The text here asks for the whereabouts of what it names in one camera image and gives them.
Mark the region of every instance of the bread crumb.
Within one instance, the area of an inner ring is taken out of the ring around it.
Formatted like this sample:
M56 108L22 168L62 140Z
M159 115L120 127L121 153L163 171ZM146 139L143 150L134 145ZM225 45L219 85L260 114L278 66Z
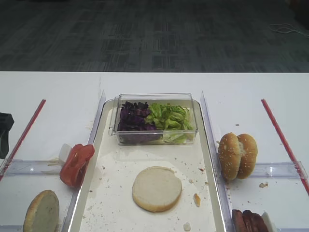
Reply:
M265 187L268 187L268 182L266 182L265 184L264 183L261 183L259 185L260 188L265 188Z
M197 207L200 207L201 199L200 199L200 197L198 196L197 193L194 194L194 198L193 199L194 199L194 203L197 205Z
M190 223L189 223L189 222L185 223L185 224L183 225L183 229L184 229L184 231L190 231L190 230L191 230Z

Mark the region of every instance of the sesame seed bun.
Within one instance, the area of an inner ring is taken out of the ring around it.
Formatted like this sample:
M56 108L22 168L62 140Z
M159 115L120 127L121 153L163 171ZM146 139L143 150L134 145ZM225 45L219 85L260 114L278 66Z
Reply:
M226 134L219 143L219 159L223 177L226 180L236 178L240 166L240 147L237 136Z
M237 136L240 147L240 166L237 174L238 179L245 179L254 170L257 156L257 145L254 138L248 134Z
M248 134L226 134L219 143L222 175L226 180L245 179L253 172L257 156L254 138Z

